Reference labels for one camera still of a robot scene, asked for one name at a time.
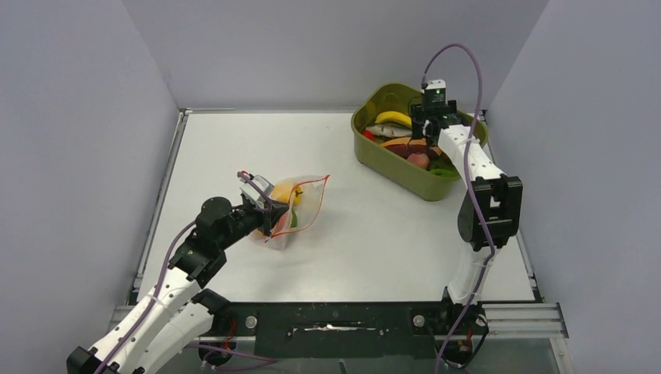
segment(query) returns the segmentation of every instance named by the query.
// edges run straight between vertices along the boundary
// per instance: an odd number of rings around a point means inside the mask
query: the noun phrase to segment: yellow fruit
[[[301,195],[303,191],[301,187],[296,187],[296,190],[292,193],[294,185],[291,182],[285,182],[277,184],[273,187],[273,191],[270,193],[270,197],[273,200],[279,201],[281,203],[288,203],[289,195],[293,195],[293,204],[297,206],[301,202]]]
[[[376,121],[374,121],[374,123],[378,125],[385,122],[395,122],[402,126],[406,126],[409,129],[411,128],[411,117],[408,117],[407,115],[398,111],[385,111],[383,113],[379,113],[379,115],[376,117]]]

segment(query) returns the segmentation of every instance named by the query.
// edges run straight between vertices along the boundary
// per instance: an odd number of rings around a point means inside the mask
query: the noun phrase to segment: red fruit
[[[374,137],[374,134],[372,134],[371,132],[369,132],[369,131],[367,131],[367,130],[363,130],[361,133],[362,133],[362,135],[365,136],[367,139],[372,140],[373,142],[376,142],[376,138]]]
[[[420,166],[423,169],[427,169],[429,166],[429,156],[427,156],[425,153],[414,153],[411,156],[406,157],[406,160]]]

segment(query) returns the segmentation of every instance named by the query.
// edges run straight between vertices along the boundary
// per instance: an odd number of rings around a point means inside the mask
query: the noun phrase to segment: green plastic bin
[[[408,106],[418,104],[420,101],[419,90],[401,83],[388,83],[377,89],[352,116],[354,152],[358,161],[384,177],[405,187],[424,200],[438,201],[450,192],[452,184],[460,178],[457,169],[446,157],[435,161],[434,167],[441,171],[440,175],[435,175],[386,150],[361,134],[365,127],[374,123],[376,115],[379,113],[399,111],[408,114]],[[472,116],[466,113],[460,114],[470,123]],[[482,146],[486,144],[488,134],[484,123],[478,121],[475,136]]]

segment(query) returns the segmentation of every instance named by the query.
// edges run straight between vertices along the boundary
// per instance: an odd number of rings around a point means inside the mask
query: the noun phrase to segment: red wire
[[[466,342],[465,342],[467,347],[471,347],[471,338],[473,338],[473,329],[469,327],[468,328],[468,338],[466,339]]]
[[[235,333],[236,333],[236,321],[232,320],[232,324],[229,328],[229,333],[225,337],[225,340],[223,340],[223,344],[222,344],[223,348],[229,349],[229,341],[234,337]]]

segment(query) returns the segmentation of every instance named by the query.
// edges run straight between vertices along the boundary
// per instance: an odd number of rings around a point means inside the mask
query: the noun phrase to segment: white table surface
[[[234,302],[436,301],[453,276],[465,187],[428,203],[360,164],[349,113],[191,114],[184,130],[140,296],[154,285],[175,234],[212,196],[240,202],[239,170],[276,182],[330,174],[314,225],[284,251],[243,239],[208,287]],[[486,278],[483,298],[533,300],[512,238]]]

